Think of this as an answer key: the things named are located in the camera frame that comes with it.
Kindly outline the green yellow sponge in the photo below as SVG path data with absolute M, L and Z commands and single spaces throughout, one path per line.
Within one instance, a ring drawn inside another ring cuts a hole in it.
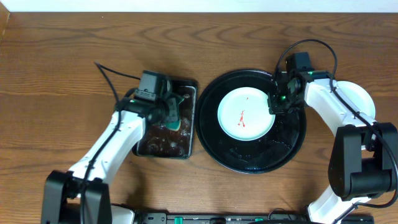
M 165 119 L 165 127 L 171 131 L 178 131 L 181 125 L 181 112 L 180 104 L 184 99 L 179 95 L 172 95 L 167 100 L 167 106 L 169 107 L 169 114 Z

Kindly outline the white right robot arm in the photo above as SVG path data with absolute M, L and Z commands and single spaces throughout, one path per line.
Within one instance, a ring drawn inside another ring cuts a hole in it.
M 272 114 L 313 108 L 335 140 L 328 188 L 307 207 L 314 223 L 340 223 L 358 207 L 387 208 L 397 201 L 397 128 L 360 110 L 326 70 L 293 69 L 275 75 Z

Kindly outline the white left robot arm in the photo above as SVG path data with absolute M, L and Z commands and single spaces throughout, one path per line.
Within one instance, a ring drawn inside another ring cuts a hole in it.
M 41 223 L 133 223 L 133 210 L 112 205 L 109 186 L 131 149 L 153 124 L 174 123 L 184 99 L 136 90 L 118 100 L 107 128 L 66 172 L 45 181 Z

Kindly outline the light green plate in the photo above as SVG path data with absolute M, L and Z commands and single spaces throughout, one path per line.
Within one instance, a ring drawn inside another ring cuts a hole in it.
M 238 141 L 253 141 L 264 136 L 275 121 L 275 115 L 269 112 L 267 94 L 252 87 L 237 88 L 225 95 L 217 118 L 222 130 Z
M 361 86 L 348 81 L 337 82 L 340 90 L 367 116 L 375 119 L 376 107 L 371 95 Z

